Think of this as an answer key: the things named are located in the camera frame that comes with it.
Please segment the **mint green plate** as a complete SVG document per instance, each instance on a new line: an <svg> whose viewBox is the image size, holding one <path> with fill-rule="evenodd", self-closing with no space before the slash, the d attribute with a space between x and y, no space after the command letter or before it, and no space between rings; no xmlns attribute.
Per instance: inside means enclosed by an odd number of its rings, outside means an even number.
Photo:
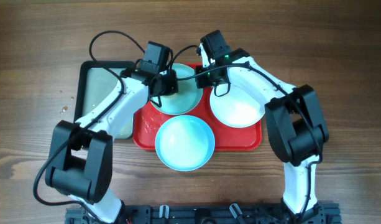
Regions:
<svg viewBox="0 0 381 224"><path fill-rule="evenodd" d="M186 78L195 75L193 68L174 63L173 70L177 78ZM203 89L196 86L195 79L189 79L178 82L178 93L170 96L161 96L162 106L158 107L152 103L157 110L168 115L181 115L191 111L197 106L203 96Z"/></svg>

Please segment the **white plate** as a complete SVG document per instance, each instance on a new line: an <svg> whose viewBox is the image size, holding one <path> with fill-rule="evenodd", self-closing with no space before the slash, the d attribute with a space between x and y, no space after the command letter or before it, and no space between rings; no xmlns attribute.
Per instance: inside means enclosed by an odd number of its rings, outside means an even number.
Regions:
<svg viewBox="0 0 381 224"><path fill-rule="evenodd" d="M239 87L222 84L213 88L209 103L215 118L232 128L246 128L260 121L264 115L261 104Z"/></svg>

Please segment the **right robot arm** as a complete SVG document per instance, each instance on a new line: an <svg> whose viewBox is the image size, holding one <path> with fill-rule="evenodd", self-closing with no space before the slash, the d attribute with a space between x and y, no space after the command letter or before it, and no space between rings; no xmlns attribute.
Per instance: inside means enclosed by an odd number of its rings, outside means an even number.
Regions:
<svg viewBox="0 0 381 224"><path fill-rule="evenodd" d="M316 205L316 166L323 160L329 139L318 97L309 85L285 83L259 66L243 49L205 50L199 46L202 67L196 73L198 87L228 84L240 88L261 106L269 143L283 162L286 209L301 219Z"/></svg>

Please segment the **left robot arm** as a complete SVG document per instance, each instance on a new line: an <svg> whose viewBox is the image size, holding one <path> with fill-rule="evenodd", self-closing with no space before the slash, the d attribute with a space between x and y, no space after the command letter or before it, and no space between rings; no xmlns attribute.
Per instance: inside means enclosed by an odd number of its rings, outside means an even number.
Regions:
<svg viewBox="0 0 381 224"><path fill-rule="evenodd" d="M173 71L127 68L117 79L95 109L74 123L61 121L55 126L49 157L37 175L45 178L47 186L69 196L70 204L80 205L84 222L128 223L124 202L109 188L114 138L151 98L178 91Z"/></svg>

